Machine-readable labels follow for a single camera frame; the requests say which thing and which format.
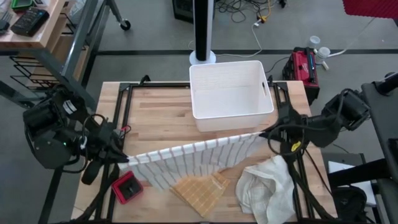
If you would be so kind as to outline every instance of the white plastic bin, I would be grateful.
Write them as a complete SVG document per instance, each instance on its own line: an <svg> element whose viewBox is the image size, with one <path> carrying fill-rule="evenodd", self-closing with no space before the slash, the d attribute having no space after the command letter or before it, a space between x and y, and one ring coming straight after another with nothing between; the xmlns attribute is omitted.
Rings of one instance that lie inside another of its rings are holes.
<svg viewBox="0 0 398 224"><path fill-rule="evenodd" d="M274 110L259 61L192 65L189 72L193 117L201 132L253 128Z"/></svg>

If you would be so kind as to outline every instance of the white pole base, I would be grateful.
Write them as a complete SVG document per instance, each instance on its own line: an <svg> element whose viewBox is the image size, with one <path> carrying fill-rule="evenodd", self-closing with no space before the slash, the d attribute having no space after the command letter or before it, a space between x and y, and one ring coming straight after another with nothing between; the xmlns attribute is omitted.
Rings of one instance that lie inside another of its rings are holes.
<svg viewBox="0 0 398 224"><path fill-rule="evenodd" d="M212 51L210 51L210 57L207 60L199 61L197 59L197 51L194 50L189 55L189 62L191 63L191 65L202 65L202 64L207 64L207 63L216 63L216 55Z"/></svg>

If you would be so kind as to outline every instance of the red power tool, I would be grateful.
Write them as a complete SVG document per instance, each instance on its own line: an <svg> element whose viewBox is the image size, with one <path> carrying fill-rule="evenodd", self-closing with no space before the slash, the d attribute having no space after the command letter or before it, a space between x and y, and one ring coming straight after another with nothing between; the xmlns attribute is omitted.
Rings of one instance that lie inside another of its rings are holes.
<svg viewBox="0 0 398 224"><path fill-rule="evenodd" d="M283 71L284 80L303 81L308 103L318 98L319 85L317 77L317 68L315 66L315 57L310 48L296 47L287 61Z"/></svg>

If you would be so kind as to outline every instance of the tan waffle cloth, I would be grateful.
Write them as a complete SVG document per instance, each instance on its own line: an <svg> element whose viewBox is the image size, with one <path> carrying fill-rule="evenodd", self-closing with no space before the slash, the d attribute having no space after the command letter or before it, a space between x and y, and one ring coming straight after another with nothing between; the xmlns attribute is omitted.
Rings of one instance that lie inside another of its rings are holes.
<svg viewBox="0 0 398 224"><path fill-rule="evenodd" d="M207 177L186 177L174 185L171 191L205 218L228 184L229 180L216 172Z"/></svg>

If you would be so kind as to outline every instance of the red foam panel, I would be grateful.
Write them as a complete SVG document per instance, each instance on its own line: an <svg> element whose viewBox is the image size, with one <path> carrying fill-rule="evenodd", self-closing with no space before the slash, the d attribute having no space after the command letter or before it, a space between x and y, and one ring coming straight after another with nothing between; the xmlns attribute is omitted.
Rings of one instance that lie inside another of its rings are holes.
<svg viewBox="0 0 398 224"><path fill-rule="evenodd" d="M398 0L343 0L348 15L398 19Z"/></svg>

